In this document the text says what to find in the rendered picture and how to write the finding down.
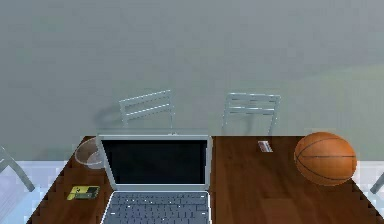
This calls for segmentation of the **silver laptop with black screen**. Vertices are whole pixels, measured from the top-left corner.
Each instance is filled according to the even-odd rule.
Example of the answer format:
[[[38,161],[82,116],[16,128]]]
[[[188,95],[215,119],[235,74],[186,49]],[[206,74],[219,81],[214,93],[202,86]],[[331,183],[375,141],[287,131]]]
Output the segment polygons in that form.
[[[100,224],[213,224],[212,138],[100,134],[113,189]]]

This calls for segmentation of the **grey slatted chair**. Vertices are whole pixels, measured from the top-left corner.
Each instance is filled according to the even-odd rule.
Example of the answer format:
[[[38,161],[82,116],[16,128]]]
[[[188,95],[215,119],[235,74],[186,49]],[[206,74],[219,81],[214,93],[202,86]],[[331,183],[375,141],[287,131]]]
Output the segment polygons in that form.
[[[376,194],[380,188],[384,185],[384,173],[376,180],[370,189],[370,192]]]
[[[270,116],[268,135],[271,136],[277,123],[280,95],[256,93],[228,93],[225,98],[221,129],[226,131],[228,118],[233,114]]]
[[[171,90],[123,99],[119,101],[119,106],[124,127],[129,127],[133,120],[159,113],[167,113],[169,116],[169,127],[173,127],[174,106]]]
[[[35,189],[34,184],[22,167],[7,153],[4,147],[0,146],[0,173],[7,167],[10,167],[16,173],[29,192]]]

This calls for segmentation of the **dark brown wooden table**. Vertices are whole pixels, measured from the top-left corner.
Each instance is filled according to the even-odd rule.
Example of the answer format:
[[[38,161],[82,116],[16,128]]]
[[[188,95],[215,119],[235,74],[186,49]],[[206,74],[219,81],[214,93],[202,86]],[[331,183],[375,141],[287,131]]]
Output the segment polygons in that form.
[[[213,224],[384,224],[355,182],[334,187],[305,179],[294,163],[298,136],[213,138]],[[99,186],[96,198],[68,200],[73,186]],[[99,224],[112,188],[103,169],[70,159],[26,224]]]

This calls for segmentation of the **clear glass bowl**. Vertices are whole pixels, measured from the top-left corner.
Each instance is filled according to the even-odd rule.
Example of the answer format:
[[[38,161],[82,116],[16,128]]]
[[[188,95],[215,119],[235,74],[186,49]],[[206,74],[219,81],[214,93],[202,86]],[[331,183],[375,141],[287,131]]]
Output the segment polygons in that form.
[[[104,159],[97,146],[95,137],[81,143],[75,150],[75,159],[78,163],[90,169],[103,169]]]

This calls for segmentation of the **yellow and green flat card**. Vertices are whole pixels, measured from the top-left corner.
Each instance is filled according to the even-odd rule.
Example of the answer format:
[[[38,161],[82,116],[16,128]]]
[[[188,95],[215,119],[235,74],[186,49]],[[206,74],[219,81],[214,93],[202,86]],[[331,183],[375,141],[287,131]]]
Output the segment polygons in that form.
[[[73,186],[67,196],[68,200],[90,200],[97,197],[99,186]]]

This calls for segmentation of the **orange basketball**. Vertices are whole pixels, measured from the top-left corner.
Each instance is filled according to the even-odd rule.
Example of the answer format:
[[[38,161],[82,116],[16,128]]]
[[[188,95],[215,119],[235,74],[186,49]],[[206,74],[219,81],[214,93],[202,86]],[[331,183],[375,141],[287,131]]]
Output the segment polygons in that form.
[[[315,132],[296,145],[294,163],[309,181],[322,186],[336,186],[349,180],[357,166],[356,153],[342,137],[329,132]]]

